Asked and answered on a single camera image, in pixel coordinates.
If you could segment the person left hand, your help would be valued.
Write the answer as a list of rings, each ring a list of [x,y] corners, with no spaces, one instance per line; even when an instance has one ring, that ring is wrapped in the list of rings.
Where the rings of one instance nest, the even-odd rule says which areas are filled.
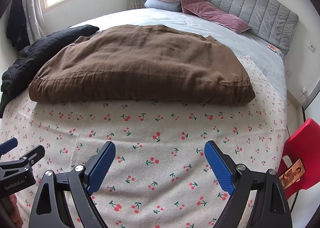
[[[16,195],[12,194],[1,199],[1,225],[3,227],[22,227],[23,220],[17,207]]]

